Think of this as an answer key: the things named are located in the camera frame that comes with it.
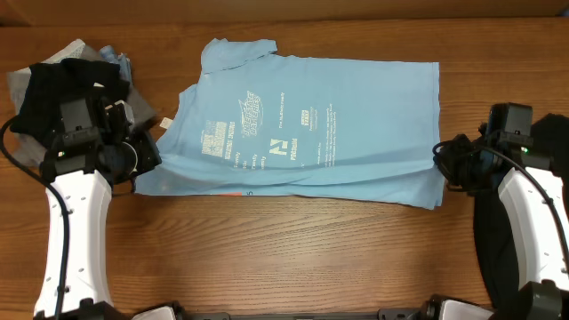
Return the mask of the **light blue printed t-shirt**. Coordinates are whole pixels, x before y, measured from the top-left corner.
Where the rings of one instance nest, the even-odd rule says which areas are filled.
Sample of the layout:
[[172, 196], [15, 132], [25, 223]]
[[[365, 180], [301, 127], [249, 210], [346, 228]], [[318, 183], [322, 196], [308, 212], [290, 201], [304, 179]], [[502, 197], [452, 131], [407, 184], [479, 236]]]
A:
[[437, 63], [281, 56], [273, 40], [214, 39], [201, 66], [139, 194], [442, 203]]

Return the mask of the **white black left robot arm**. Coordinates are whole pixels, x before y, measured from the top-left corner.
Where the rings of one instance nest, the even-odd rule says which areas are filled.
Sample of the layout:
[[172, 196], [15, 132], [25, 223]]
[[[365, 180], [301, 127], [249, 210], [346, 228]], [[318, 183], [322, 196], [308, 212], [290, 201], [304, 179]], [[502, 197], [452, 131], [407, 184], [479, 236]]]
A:
[[113, 307], [106, 268], [113, 187], [160, 162], [156, 143], [143, 130], [76, 128], [53, 142], [41, 172], [50, 227], [36, 319], [122, 318]]

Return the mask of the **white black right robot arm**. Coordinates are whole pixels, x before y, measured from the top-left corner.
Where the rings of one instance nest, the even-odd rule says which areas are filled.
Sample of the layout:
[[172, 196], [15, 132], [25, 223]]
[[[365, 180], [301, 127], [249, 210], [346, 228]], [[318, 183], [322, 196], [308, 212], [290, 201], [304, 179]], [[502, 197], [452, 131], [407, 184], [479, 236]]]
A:
[[465, 135], [433, 147], [450, 189], [475, 198], [475, 245], [493, 309], [435, 298], [431, 319], [566, 319], [568, 219], [564, 183], [550, 160], [518, 132], [471, 141]]

